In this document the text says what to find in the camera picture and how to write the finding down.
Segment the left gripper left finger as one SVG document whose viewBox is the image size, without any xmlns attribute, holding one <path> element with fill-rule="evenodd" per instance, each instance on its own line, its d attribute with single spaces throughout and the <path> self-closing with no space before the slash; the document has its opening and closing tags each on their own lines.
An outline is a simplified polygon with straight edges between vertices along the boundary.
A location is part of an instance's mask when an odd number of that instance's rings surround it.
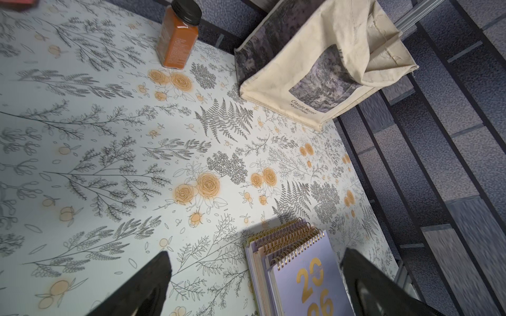
<svg viewBox="0 0 506 316">
<path fill-rule="evenodd" d="M 89 315 L 161 315 L 171 276 L 169 254 L 162 251 Z"/>
</svg>

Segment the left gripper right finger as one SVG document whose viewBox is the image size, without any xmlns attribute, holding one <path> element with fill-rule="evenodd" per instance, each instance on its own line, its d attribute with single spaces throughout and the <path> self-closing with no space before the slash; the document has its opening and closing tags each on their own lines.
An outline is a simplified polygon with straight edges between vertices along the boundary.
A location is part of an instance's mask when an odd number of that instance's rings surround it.
<svg viewBox="0 0 506 316">
<path fill-rule="evenodd" d="M 341 261 L 355 315 L 438 315 L 439 311 L 409 296 L 359 251 L 348 248 Z"/>
</svg>

